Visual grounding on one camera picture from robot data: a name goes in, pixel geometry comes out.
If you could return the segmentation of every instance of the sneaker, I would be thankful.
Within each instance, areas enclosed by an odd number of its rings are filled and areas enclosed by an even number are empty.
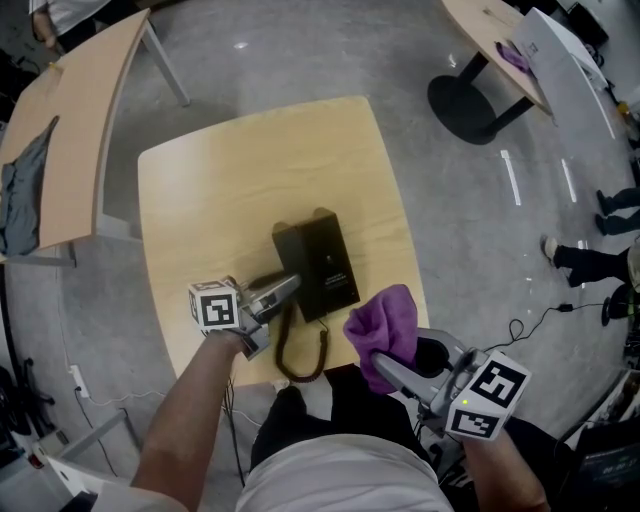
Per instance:
[[[604,197],[602,190],[598,190],[596,192],[596,197],[598,198],[598,203],[600,204],[600,210],[602,210],[602,215],[604,215],[605,217],[607,215],[610,215],[612,210],[611,210],[611,207],[609,206],[609,203],[607,202],[607,198]]]
[[[602,304],[602,312],[600,313],[600,323],[602,327],[606,327],[609,325],[609,320],[611,317],[609,316],[609,304],[611,303],[611,298],[607,297],[604,299],[604,304]]]
[[[291,381],[288,379],[274,380],[271,382],[271,385],[273,386],[273,389],[275,390],[277,395],[283,389],[288,388],[291,385]]]
[[[604,226],[604,217],[598,215],[596,213],[596,226],[598,226],[598,231],[602,236],[607,236],[607,228]]]
[[[556,251],[558,250],[558,241],[551,236],[543,236],[540,240],[540,248],[542,249],[542,253],[549,260],[549,263],[551,263],[555,267],[553,258],[556,255]]]

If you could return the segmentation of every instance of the gray concrete floor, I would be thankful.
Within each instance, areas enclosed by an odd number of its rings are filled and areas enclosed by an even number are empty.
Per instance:
[[[588,162],[569,160],[551,120],[535,109],[486,146],[451,135],[427,103],[427,84],[440,74],[457,74],[474,49],[439,2],[188,0],[157,12],[153,21],[193,103],[178,107],[149,55],[138,52],[113,130],[108,213],[138,219],[136,162],[149,147],[253,112],[364,94],[405,204],[433,327],[488,347],[509,339],[511,318],[522,319],[528,330],[548,306],[601,302],[617,286],[607,280],[570,289],[538,241],[548,233],[568,245],[582,240],[610,252],[632,242],[632,235],[603,238],[593,225],[595,191],[632,185],[626,148],[620,143]],[[491,66],[476,84],[497,111],[518,99]],[[514,203],[501,150],[510,154],[521,206]],[[14,336],[21,353],[35,359],[40,387],[57,400],[53,420],[72,438],[86,431],[86,423],[65,370],[63,342],[99,402],[165,392],[175,379],[142,246],[86,240],[77,244],[77,257],[76,269],[8,268]],[[576,422],[617,373],[626,325],[612,322],[603,329],[599,314],[599,308],[550,313],[531,339],[507,349],[533,372],[520,416],[551,434]],[[237,408],[261,421],[273,397],[268,385],[240,389]],[[126,406],[143,436],[160,400],[152,395],[84,406],[93,421]],[[248,466],[256,427],[241,416],[236,423]],[[122,433],[114,432],[105,446],[116,471],[131,476],[136,455]],[[106,468],[97,451],[85,463]],[[224,426],[209,483],[203,506],[233,509],[240,487]]]

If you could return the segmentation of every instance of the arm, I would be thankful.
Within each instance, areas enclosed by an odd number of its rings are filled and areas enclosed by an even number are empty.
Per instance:
[[[463,442],[482,512],[549,510],[542,484],[505,431],[493,442]]]
[[[38,36],[44,41],[44,44],[50,50],[56,49],[58,38],[49,17],[49,10],[45,4],[43,7],[33,11],[33,27]]]
[[[234,334],[207,336],[151,422],[132,487],[165,494],[196,511],[231,364],[241,349]]]

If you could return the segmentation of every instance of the person's leg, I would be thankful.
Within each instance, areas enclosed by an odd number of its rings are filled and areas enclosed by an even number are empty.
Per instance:
[[[107,25],[115,25],[138,12],[140,12],[140,9],[133,3],[133,0],[111,0],[95,13],[93,18]]]
[[[608,235],[620,235],[640,229],[640,210],[628,219],[618,217],[617,215],[610,215],[604,219],[603,226]]]
[[[607,277],[617,277],[626,283],[629,282],[626,254],[627,251],[614,255],[559,245],[553,257],[553,264],[557,268],[572,270],[569,275],[571,287],[601,281]]]
[[[300,390],[289,386],[278,393],[258,431],[251,449],[251,469],[287,446],[334,433],[331,422],[307,414]]]
[[[407,409],[395,398],[369,389],[360,368],[351,364],[325,372],[333,391],[331,422],[345,434],[363,434],[397,443],[431,463],[413,433]]]
[[[58,36],[58,43],[62,46],[65,53],[69,53],[71,50],[80,46],[87,39],[91,39],[95,35],[96,24],[91,18],[89,18],[81,21],[71,30],[68,30],[64,34]]]
[[[598,202],[605,215],[613,213],[616,210],[623,210],[625,208],[638,208],[640,207],[640,187],[625,188],[621,190],[613,197],[607,197],[604,194],[598,194]]]

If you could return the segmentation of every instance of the white shirt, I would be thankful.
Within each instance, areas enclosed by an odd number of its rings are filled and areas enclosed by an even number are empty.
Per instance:
[[[108,3],[109,0],[29,0],[29,14],[49,4],[51,23],[60,36]]]
[[[108,485],[93,512],[186,512],[156,493]],[[452,512],[433,469],[403,446],[340,434],[296,443],[249,475],[236,512]]]

